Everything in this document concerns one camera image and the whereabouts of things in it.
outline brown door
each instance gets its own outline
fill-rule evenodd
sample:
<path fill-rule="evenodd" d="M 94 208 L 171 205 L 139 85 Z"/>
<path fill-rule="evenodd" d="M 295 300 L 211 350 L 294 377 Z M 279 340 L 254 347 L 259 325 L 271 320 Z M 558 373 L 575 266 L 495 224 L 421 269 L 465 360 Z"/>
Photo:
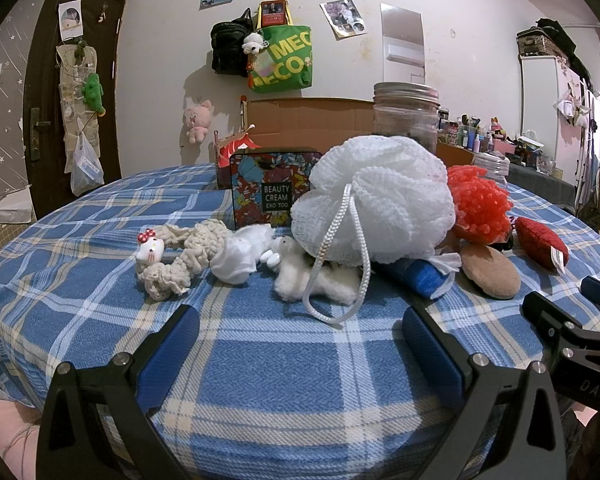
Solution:
<path fill-rule="evenodd" d="M 31 184 L 31 197 L 37 218 L 68 204 L 76 197 L 71 192 L 71 174 L 64 173 L 64 127 L 59 94 L 59 68 L 56 61 L 56 46 L 61 44 L 58 24 L 58 4 L 72 0 L 45 0 L 31 42 L 27 67 L 23 133 L 27 176 Z M 118 140 L 116 139 L 116 115 L 114 103 L 116 48 L 118 29 L 124 0 L 81 0 L 83 39 L 96 49 L 97 70 L 104 90 L 102 105 L 106 110 L 98 117 L 100 136 L 100 163 L 104 171 L 104 182 L 108 184 L 120 178 Z M 98 22 L 103 13 L 105 19 Z M 79 38 L 65 43 L 77 43 Z M 40 159 L 31 160 L 30 110 L 40 109 L 40 122 L 49 126 L 37 128 L 40 138 Z"/>

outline hanging organizer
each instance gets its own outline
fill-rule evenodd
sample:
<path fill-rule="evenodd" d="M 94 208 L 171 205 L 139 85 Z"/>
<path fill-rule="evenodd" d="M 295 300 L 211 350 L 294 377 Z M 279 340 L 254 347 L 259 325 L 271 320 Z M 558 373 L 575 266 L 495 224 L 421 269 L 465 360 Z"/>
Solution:
<path fill-rule="evenodd" d="M 84 48 L 84 59 L 80 65 L 75 62 L 77 45 L 62 44 L 56 48 L 60 63 L 60 106 L 64 124 L 65 173 L 74 168 L 74 151 L 80 133 L 84 133 L 90 145 L 100 158 L 100 137 L 98 136 L 97 114 L 89 110 L 83 100 L 82 88 L 91 74 L 96 72 L 98 57 L 92 46 Z"/>

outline white cabinet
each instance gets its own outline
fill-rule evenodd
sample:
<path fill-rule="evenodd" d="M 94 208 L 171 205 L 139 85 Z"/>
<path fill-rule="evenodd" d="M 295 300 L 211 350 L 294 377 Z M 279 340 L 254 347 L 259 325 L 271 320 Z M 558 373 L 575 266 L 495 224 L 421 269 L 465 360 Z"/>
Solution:
<path fill-rule="evenodd" d="M 538 142 L 544 144 L 542 152 L 553 158 L 555 167 L 562 170 L 562 179 L 576 186 L 582 172 L 582 129 L 571 126 L 556 104 L 568 92 L 569 82 L 582 95 L 588 94 L 587 87 L 572 70 L 565 73 L 553 56 L 521 59 L 522 132 L 535 131 Z"/>

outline rectangular mirror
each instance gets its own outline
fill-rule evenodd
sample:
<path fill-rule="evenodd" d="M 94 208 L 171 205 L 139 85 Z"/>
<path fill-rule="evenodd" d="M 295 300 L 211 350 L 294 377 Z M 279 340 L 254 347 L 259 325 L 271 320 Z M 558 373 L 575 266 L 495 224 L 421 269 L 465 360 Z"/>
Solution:
<path fill-rule="evenodd" d="M 425 82 L 424 35 L 419 12 L 380 4 L 382 13 L 382 79 Z"/>

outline white rope loop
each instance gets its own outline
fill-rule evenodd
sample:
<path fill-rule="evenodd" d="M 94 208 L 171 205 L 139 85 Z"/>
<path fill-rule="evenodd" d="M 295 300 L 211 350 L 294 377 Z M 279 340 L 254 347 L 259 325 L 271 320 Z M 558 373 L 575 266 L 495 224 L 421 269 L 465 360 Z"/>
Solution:
<path fill-rule="evenodd" d="M 309 301 L 309 295 L 311 291 L 314 290 L 315 280 L 318 278 L 318 273 L 320 273 L 320 269 L 322 268 L 322 264 L 327 255 L 327 251 L 333 242 L 333 239 L 338 231 L 340 224 L 344 220 L 344 216 L 347 213 L 347 209 L 351 214 L 351 218 L 353 220 L 353 225 L 356 229 L 356 238 L 358 239 L 358 243 L 360 244 L 360 252 L 362 253 L 362 280 L 360 281 L 360 288 L 358 289 L 358 296 L 356 298 L 355 303 L 352 307 L 347 310 L 342 316 L 338 317 L 328 317 L 324 314 L 321 314 L 317 310 L 314 309 L 314 306 Z M 331 221 L 331 225 L 329 229 L 327 229 L 327 233 L 324 235 L 322 239 L 322 243 L 320 244 L 320 249 L 318 250 L 318 255 L 315 259 L 314 268 L 311 271 L 311 275 L 309 276 L 309 281 L 304 288 L 304 294 L 302 294 L 302 303 L 304 304 L 304 308 L 307 310 L 309 314 L 314 316 L 316 319 L 323 321 L 328 324 L 338 324 L 343 321 L 349 319 L 355 313 L 360 310 L 363 301 L 365 301 L 366 290 L 369 286 L 369 280 L 371 279 L 371 261 L 369 260 L 369 253 L 366 249 L 366 240 L 365 235 L 362 231 L 362 225 L 360 224 L 360 218 L 358 217 L 358 210 L 356 209 L 356 200 L 355 197 L 351 195 L 351 184 L 347 184 L 344 187 L 344 193 L 342 194 L 342 203 L 340 204 L 340 209 L 334 216 L 333 221 Z"/>

